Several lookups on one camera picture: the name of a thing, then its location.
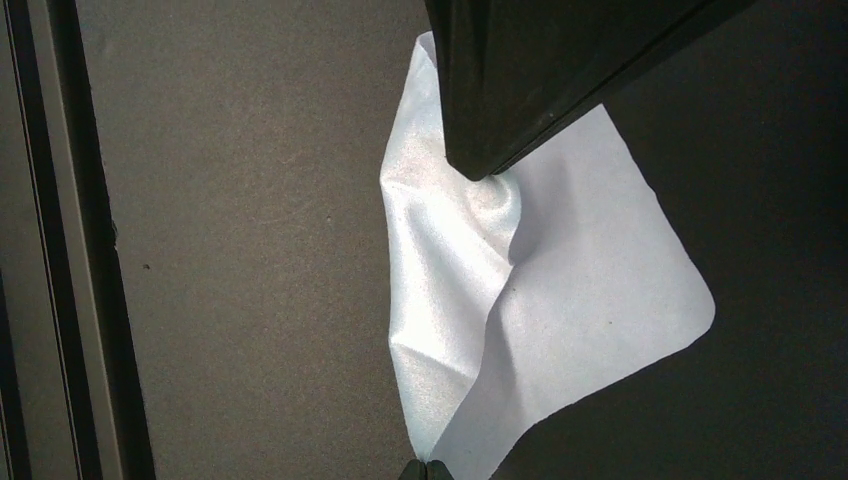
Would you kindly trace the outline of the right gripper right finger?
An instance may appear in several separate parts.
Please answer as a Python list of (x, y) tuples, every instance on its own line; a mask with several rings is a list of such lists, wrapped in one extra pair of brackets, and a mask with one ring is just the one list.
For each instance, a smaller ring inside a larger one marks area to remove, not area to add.
[(446, 464), (440, 460), (427, 463), (427, 480), (454, 480)]

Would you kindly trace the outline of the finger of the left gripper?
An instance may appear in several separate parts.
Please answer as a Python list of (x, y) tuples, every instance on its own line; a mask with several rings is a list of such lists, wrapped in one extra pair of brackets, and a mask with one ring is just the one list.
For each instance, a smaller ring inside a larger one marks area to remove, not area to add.
[(499, 174), (743, 1), (429, 1), (448, 164)]

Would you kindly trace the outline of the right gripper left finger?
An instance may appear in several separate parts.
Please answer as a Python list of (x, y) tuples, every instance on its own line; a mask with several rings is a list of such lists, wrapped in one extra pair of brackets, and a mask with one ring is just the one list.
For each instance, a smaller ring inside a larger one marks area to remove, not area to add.
[(398, 480), (427, 480), (427, 477), (427, 464), (421, 460), (414, 459), (406, 464)]

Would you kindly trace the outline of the light blue cleaning cloth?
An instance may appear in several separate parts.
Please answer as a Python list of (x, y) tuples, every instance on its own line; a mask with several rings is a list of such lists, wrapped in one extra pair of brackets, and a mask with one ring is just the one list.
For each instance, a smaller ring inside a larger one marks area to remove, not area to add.
[(447, 163), (431, 33), (414, 45), (379, 183), (409, 439), (456, 479), (491, 477), (532, 426), (713, 323), (603, 107), (503, 174), (473, 182)]

